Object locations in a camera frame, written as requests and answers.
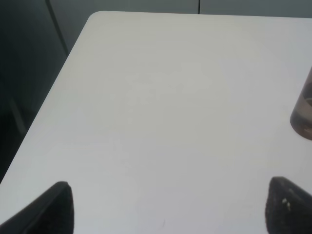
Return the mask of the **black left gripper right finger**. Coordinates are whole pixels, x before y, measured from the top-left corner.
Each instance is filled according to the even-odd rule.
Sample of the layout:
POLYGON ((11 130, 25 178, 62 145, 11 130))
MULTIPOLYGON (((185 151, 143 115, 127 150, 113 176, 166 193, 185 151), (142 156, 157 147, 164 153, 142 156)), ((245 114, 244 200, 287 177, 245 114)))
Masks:
POLYGON ((272 177, 265 207, 270 234, 310 234, 312 195, 282 176, 272 177))

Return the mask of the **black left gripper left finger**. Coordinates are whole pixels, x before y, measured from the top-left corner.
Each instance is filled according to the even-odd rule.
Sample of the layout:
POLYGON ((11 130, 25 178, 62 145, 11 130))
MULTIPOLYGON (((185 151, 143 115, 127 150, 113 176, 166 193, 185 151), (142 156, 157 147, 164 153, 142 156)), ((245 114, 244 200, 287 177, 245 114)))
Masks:
POLYGON ((74 201, 68 182, 59 181, 0 225, 2 234, 72 234, 74 201))

